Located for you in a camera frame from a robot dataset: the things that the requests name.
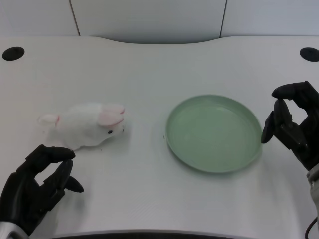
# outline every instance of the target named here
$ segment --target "plate rim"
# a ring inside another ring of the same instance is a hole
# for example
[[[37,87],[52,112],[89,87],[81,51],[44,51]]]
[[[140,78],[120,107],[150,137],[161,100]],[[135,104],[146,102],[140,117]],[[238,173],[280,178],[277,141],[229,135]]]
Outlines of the plate rim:
[[[237,101],[237,100],[234,100],[230,97],[226,97],[226,96],[221,96],[221,95],[214,95],[214,94],[205,94],[205,95],[197,95],[197,96],[193,96],[193,97],[190,97],[190,98],[187,98],[186,100],[183,100],[182,102],[180,102],[177,106],[175,106],[169,113],[168,117],[167,117],[167,120],[166,120],[166,124],[165,124],[165,139],[166,139],[166,142],[170,148],[170,150],[172,151],[172,153],[183,163],[185,163],[186,165],[192,167],[192,168],[195,168],[199,171],[202,171],[202,172],[207,172],[207,173],[230,173],[230,172],[235,172],[235,171],[239,171],[245,167],[247,167],[249,164],[251,164],[252,162],[258,160],[261,155],[262,155],[262,148],[263,148],[263,145],[262,143],[260,143],[259,147],[258,147],[258,150],[257,150],[257,153],[254,154],[251,159],[249,161],[247,161],[247,163],[243,164],[241,167],[239,168],[235,168],[235,169],[230,169],[230,170],[224,170],[224,171],[209,171],[209,170],[205,170],[205,169],[202,169],[202,168],[199,168],[197,166],[194,166],[192,165],[191,163],[188,163],[188,162],[185,162],[183,159],[181,159],[181,157],[176,153],[176,151],[174,151],[173,147],[171,146],[171,143],[169,141],[169,136],[168,136],[168,133],[167,133],[167,128],[168,128],[168,122],[169,122],[169,119],[170,117],[172,116],[172,113],[182,104],[184,104],[185,102],[187,101],[190,101],[190,100],[193,100],[195,98],[200,98],[200,97],[220,97],[220,98],[225,98],[225,99],[228,99],[228,100],[232,100],[238,104],[240,104],[241,106],[243,106],[245,109],[247,109],[251,114],[252,116],[256,119],[257,123],[258,123],[258,126],[259,126],[259,129],[260,129],[260,132],[262,132],[262,127],[261,127],[261,124],[258,120],[258,118],[255,116],[255,114],[248,108],[246,107],[244,104],[242,104],[241,102]]]

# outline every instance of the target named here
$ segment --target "plush toy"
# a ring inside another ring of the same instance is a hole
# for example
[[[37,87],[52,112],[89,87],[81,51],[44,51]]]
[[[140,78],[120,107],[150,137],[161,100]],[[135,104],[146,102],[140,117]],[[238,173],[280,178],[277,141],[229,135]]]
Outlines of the plush toy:
[[[60,115],[43,115],[40,124],[55,124],[67,147],[96,146],[124,131],[125,108],[118,104],[88,103],[70,108]]]

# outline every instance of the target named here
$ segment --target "table surface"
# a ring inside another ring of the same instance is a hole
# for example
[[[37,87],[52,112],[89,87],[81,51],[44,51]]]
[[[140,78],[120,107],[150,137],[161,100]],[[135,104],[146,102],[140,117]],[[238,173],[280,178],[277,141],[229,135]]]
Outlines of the table surface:
[[[195,44],[128,44],[96,37],[0,38],[0,190],[39,144],[61,146],[37,124],[86,102],[126,106],[124,135],[76,151],[72,175],[82,194],[66,192],[31,238],[109,230],[183,230],[257,239],[301,238],[316,216],[306,170],[277,139],[261,159],[227,174],[196,171],[168,150],[170,111],[196,95],[235,99],[261,125],[278,86],[308,80],[319,89],[319,63],[300,57],[319,37],[228,37]],[[294,121],[306,116],[288,103]],[[37,180],[55,169],[51,166]]]

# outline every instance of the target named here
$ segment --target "pink bunny ear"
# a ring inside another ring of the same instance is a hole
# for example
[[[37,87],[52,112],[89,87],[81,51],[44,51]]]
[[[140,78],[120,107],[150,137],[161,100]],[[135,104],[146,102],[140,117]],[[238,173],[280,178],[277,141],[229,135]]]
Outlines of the pink bunny ear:
[[[106,105],[103,105],[102,111],[111,111],[111,112],[123,114],[125,111],[125,108],[123,105],[120,105],[120,104],[106,104]]]
[[[117,125],[124,120],[123,115],[115,112],[101,112],[98,116],[98,125],[109,127]]]

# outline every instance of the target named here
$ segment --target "mint green dish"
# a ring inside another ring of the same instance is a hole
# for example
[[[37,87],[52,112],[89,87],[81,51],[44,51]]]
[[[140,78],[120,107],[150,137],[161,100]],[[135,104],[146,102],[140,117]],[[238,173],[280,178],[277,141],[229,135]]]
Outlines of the mint green dish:
[[[205,95],[179,104],[169,115],[165,137],[173,153],[196,169],[224,173],[259,158],[261,127],[241,103]]]

